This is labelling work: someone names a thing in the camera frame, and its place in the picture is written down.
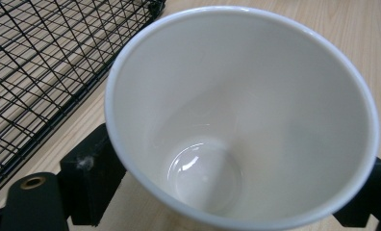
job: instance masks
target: black bracket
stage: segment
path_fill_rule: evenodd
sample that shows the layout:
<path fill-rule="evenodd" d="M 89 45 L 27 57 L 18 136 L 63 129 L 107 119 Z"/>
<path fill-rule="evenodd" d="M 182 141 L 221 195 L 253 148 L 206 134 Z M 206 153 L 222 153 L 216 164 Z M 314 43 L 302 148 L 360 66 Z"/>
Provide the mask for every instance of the black bracket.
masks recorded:
<path fill-rule="evenodd" d="M 381 160 L 376 159 L 366 184 L 334 217 L 343 227 L 366 227 L 370 215 L 379 220 L 381 231 Z"/>
<path fill-rule="evenodd" d="M 99 224 L 126 170 L 118 160 L 105 124 L 97 127 L 60 162 L 58 175 L 35 173 L 9 189 L 0 210 L 0 230 L 68 230 Z"/>

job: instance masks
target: light wood surface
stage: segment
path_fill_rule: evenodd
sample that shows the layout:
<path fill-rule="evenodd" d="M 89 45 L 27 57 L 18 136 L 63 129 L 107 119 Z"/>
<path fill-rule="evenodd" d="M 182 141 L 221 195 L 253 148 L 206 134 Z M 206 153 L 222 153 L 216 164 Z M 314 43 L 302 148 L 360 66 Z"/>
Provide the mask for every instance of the light wood surface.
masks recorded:
<path fill-rule="evenodd" d="M 381 0 L 167 0 L 163 16 L 208 5 L 241 5 L 279 13 L 326 37 L 364 76 L 376 101 L 381 122 Z M 5 205 L 6 191 L 13 181 L 34 172 L 58 172 L 62 156 L 105 121 L 104 87 L 105 83 L 2 189 L 0 208 Z M 376 224 L 376 219 L 370 218 L 366 229 L 343 228 L 330 216 L 295 230 L 374 230 Z M 70 230 L 217 229 L 170 211 L 128 173 L 98 227 L 70 225 Z"/>

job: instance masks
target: paper cup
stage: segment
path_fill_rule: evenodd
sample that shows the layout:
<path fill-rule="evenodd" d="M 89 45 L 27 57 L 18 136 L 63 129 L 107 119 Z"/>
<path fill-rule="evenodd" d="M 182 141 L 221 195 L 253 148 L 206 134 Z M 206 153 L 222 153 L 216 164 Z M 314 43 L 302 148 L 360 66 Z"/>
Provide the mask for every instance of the paper cup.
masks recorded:
<path fill-rule="evenodd" d="M 119 159 L 146 189 L 230 230 L 336 212 L 378 149 L 354 65 L 307 27 L 242 7 L 176 13 L 138 33 L 115 60 L 105 112 Z"/>

